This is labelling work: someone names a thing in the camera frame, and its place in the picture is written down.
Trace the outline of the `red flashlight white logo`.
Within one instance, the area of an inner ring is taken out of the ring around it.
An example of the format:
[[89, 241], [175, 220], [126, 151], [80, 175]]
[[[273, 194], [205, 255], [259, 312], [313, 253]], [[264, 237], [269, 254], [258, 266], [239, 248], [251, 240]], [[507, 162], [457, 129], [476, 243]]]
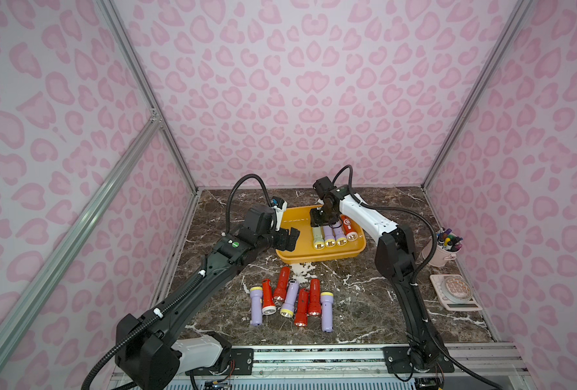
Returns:
[[346, 215], [341, 215], [341, 221], [342, 221], [342, 228], [343, 228], [343, 232], [345, 234], [346, 239], [349, 242], [353, 242], [358, 240], [358, 233], [356, 231], [355, 225], [352, 222], [352, 220], [346, 216]]

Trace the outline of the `purple flashlight yellow top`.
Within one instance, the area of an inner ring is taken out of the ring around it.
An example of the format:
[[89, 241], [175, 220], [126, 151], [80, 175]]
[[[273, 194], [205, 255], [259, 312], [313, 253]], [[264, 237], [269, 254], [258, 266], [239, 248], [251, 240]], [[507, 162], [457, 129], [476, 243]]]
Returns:
[[320, 294], [321, 311], [321, 328], [325, 333], [333, 332], [333, 309], [334, 295], [332, 292], [322, 292]]

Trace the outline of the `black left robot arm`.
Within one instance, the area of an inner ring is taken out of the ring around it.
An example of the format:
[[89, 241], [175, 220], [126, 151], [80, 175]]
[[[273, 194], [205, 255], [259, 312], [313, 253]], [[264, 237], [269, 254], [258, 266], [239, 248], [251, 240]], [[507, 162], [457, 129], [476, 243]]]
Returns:
[[174, 349], [186, 324], [228, 281], [270, 248], [293, 251], [300, 232], [281, 226], [288, 205], [265, 197], [251, 206], [245, 219], [225, 233], [202, 258], [199, 270], [143, 315], [126, 315], [116, 330], [116, 343], [89, 371], [81, 387], [88, 389], [109, 361], [130, 378], [124, 388], [164, 389], [181, 367], [183, 354]]

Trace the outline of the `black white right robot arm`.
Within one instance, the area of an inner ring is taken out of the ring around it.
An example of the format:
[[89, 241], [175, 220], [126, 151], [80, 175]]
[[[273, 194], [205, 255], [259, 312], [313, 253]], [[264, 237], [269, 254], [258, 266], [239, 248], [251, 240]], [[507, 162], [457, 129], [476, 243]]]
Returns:
[[418, 276], [435, 255], [435, 250], [431, 249], [428, 257], [418, 264], [413, 229], [388, 219], [382, 213], [395, 211], [414, 216], [426, 226], [431, 239], [435, 240], [433, 226], [420, 213], [410, 209], [367, 203], [354, 191], [353, 167], [348, 164], [338, 173], [345, 171], [349, 172], [348, 183], [341, 187], [327, 176], [314, 183], [313, 189], [322, 201], [315, 219], [331, 224], [339, 222], [345, 215], [376, 242], [376, 269], [392, 285], [406, 325], [409, 349], [406, 357], [395, 362], [407, 365], [412, 374], [437, 371], [443, 362], [449, 362], [491, 388], [501, 389], [501, 385], [475, 373], [450, 355], [430, 318], [418, 285]]

